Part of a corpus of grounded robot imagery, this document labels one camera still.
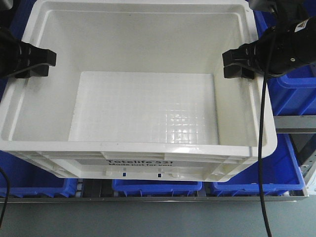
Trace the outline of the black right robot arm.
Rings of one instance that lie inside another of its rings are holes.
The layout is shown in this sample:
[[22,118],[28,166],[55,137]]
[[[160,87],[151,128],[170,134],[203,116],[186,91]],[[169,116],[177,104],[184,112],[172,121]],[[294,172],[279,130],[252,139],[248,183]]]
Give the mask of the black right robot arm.
[[269,12],[276,24],[260,38],[222,54],[224,77],[281,77],[316,61],[316,18],[302,0],[250,0],[250,9]]

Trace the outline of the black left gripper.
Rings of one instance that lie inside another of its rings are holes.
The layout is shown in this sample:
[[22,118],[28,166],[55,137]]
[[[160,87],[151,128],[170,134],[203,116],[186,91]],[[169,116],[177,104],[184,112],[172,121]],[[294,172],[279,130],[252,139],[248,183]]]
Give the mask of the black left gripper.
[[[0,28],[0,77],[27,79],[48,76],[49,66],[56,66],[57,54],[15,38],[5,27]],[[35,68],[21,71],[23,62]]]

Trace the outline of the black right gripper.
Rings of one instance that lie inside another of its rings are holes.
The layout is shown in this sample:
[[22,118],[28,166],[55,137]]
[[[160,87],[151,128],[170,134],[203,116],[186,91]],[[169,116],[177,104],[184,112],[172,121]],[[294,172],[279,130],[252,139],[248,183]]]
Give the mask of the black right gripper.
[[230,49],[222,54],[226,79],[254,79],[256,72],[283,76],[316,62],[316,23],[293,22],[268,28],[254,46]]

